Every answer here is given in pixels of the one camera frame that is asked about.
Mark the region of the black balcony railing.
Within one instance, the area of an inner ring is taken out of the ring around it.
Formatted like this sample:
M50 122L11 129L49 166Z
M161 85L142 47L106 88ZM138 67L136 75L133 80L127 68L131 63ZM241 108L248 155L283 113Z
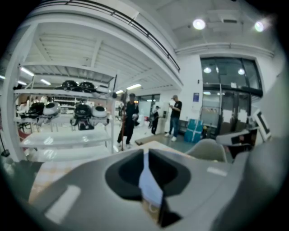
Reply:
M107 14L113 18L118 19L130 27L140 32L143 36L148 38L165 56L166 58L173 64L173 66L180 71L180 67L171 55L171 53L165 48L165 46L144 26L142 26L139 22L135 21L133 18L128 15L122 13L121 11L112 8L110 6L92 1L92 0L42 0L40 4L36 7L44 8L48 6L76 6L86 9L91 9L94 11L98 11L100 13Z

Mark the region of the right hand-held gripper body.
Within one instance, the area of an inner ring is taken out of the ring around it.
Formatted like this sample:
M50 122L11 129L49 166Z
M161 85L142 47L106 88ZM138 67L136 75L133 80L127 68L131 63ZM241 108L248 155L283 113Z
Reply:
M216 143L228 148L235 158L241 152L251 151L271 138L271 131L262 112L258 109L249 117L246 129L219 135Z

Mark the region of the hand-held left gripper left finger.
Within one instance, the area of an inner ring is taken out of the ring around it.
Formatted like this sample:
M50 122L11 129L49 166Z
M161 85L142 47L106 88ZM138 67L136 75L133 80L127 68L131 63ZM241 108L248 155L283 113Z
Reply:
M139 149L126 152L120 160L108 167L105 180L109 188L122 199L141 201L139 181L143 169L144 151Z

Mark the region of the grey shell chair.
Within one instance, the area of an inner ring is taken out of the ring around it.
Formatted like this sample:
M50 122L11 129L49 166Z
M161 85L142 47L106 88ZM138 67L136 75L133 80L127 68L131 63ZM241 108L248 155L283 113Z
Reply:
M218 144L213 139L202 139L185 152L185 154L196 159L228 162L223 145Z

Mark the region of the teal wrapped box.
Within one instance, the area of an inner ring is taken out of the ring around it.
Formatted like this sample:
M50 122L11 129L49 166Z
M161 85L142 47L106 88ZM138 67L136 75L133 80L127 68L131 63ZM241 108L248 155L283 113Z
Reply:
M189 143L197 143L202 138L203 121L190 119L185 131L184 140Z

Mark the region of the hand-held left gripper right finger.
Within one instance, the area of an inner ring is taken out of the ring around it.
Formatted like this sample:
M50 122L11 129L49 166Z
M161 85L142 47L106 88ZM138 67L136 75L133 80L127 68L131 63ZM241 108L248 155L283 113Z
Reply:
M156 149L149 149L148 161L149 170L163 193L158 224L166 227L182 218L170 209L166 198L180 195L190 182L191 173L187 167Z

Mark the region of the white metal shelving rack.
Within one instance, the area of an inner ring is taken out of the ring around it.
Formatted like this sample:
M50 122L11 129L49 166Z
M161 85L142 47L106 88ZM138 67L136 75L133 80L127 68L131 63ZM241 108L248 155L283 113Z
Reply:
M35 119L25 118L18 120L14 117L16 113L14 103L12 100L15 100L21 94L29 94L29 95L43 95L50 97L74 97L79 99L99 99L106 101L114 101L115 96L114 90L112 89L113 84L115 82L115 78L112 78L110 83L107 84L108 92L107 93L97 93L97 92L80 92L80 91L72 91L72 90L64 90L64 89L13 89L11 87L7 87L7 93L3 93L3 97L7 97L7 99L3 100L2 108L5 112L2 113L2 122L4 128L4 134L7 141L7 148L10 151L11 156L14 160L20 161L24 159L23 148L70 148L72 149L74 146L87 146L87 145L95 145L99 142L106 142L112 139L112 136L109 136L108 132L105 130L100 130L97 132L96 130L92 131L60 131L60 132L40 132L29 135L23 141L20 141L18 129L16 126L17 122L28 122L33 123L36 122Z

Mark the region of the glass entrance doors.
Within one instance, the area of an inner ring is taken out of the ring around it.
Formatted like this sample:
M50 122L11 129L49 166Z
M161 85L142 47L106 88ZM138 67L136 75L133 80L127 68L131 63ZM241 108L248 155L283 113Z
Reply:
M200 118L206 136L245 129L254 112L253 103L263 95L254 60L229 57L201 58L203 101Z

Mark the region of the black floor stand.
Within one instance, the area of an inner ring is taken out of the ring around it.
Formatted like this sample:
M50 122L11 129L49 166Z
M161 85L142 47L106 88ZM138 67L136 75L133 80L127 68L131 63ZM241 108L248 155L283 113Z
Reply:
M1 156L2 157L9 157L10 156L10 152L9 152L8 149L5 149L5 147L4 147L4 143L3 143L3 139L2 139L1 133L0 133L0 141L1 141L1 145L3 147L3 151L1 153Z

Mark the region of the row of black white helmets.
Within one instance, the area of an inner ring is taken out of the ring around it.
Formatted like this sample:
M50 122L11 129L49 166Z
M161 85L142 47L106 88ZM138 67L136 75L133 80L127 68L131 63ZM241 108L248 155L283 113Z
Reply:
M79 85L68 85L67 88L60 87L51 91L44 91L47 95L61 95L61 96L74 96L84 98L105 98L112 99L117 95L104 86L97 86L92 88L93 84L89 82L82 82ZM57 101L50 103L35 102L29 108L27 112L19 112L20 118L25 120L30 118L34 123L41 125L43 123L49 123L56 119L61 113L61 106ZM77 126L82 123L87 126L96 126L98 123L107 125L109 119L107 112L103 106L89 106L84 102L75 104L73 117L70 118L70 124Z

